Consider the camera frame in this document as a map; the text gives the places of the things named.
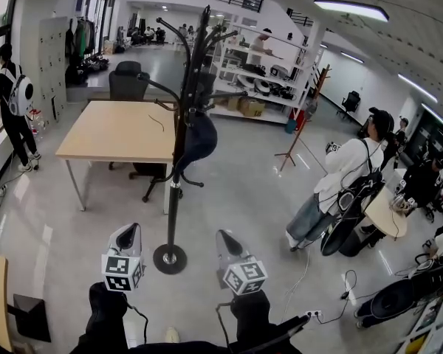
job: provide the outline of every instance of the black jacket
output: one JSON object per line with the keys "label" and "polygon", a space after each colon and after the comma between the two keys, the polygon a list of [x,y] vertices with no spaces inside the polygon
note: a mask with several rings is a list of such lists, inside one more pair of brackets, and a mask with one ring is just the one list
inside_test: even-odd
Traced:
{"label": "black jacket", "polygon": [[431,202],[438,192],[439,185],[436,184],[439,172],[433,172],[431,169],[432,160],[428,160],[423,164],[414,164],[405,172],[404,180],[405,197],[409,199],[412,197],[417,203],[418,207],[426,206]]}

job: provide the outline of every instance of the white shirt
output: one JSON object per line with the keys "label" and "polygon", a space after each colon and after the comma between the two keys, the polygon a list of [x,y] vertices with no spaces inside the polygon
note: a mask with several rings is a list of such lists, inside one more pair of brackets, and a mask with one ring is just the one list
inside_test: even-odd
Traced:
{"label": "white shirt", "polygon": [[[250,44],[250,49],[258,51],[258,48],[264,48],[264,41],[262,41],[259,37],[256,37],[255,40]],[[261,64],[261,57],[259,55],[249,54],[246,63]]]}
{"label": "white shirt", "polygon": [[[380,143],[370,138],[364,140],[368,145],[371,164],[375,170],[381,166],[384,153],[380,148]],[[330,215],[338,213],[337,194],[359,177],[369,174],[367,158],[366,147],[359,139],[350,139],[337,152],[332,151],[326,155],[325,169],[328,174],[319,180],[314,188],[314,193],[318,193],[320,209],[323,213],[328,212]]]}

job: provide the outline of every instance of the black helmet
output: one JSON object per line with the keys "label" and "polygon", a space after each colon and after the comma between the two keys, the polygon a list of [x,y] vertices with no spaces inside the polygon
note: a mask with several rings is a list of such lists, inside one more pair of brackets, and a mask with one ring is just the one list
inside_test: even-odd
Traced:
{"label": "black helmet", "polygon": [[439,169],[443,169],[443,150],[435,155],[435,163]]}

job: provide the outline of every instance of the table leg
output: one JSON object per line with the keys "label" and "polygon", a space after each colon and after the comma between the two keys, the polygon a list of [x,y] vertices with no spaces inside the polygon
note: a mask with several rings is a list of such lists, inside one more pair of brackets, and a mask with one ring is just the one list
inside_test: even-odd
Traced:
{"label": "table leg", "polygon": [[69,171],[69,175],[71,176],[71,180],[72,180],[72,184],[74,185],[75,192],[77,193],[77,197],[78,197],[79,205],[80,205],[80,210],[85,211],[86,207],[83,204],[83,199],[82,199],[82,196],[80,195],[79,188],[77,186],[77,182],[75,182],[74,173],[72,173],[71,163],[69,162],[69,160],[66,160],[66,166],[67,166],[67,170]]}
{"label": "table leg", "polygon": [[[165,165],[165,176],[169,177],[172,171],[172,163],[169,162]],[[164,213],[169,213],[169,195],[171,194],[171,180],[164,183]]]}

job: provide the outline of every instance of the chair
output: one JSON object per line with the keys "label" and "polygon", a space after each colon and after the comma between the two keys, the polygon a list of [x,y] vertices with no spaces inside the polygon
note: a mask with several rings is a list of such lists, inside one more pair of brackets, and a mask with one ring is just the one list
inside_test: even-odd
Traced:
{"label": "chair", "polygon": [[350,111],[356,111],[357,106],[360,104],[361,98],[360,95],[356,91],[350,91],[348,93],[348,98],[343,98],[343,101],[341,102],[341,105],[344,107],[344,111],[339,110],[337,111],[337,114],[343,114],[344,117],[349,118],[349,112]]}
{"label": "chair", "polygon": [[[144,98],[148,82],[139,80],[138,74],[143,73],[149,78],[149,74],[141,72],[141,65],[134,61],[124,61],[117,65],[117,68],[110,72],[110,100],[112,101],[141,101]],[[114,162],[109,164],[109,169],[113,170]],[[152,176],[155,178],[165,177],[165,164],[144,164],[133,163],[135,172],[128,174],[130,179],[138,176]],[[154,186],[146,194],[149,196]]]}

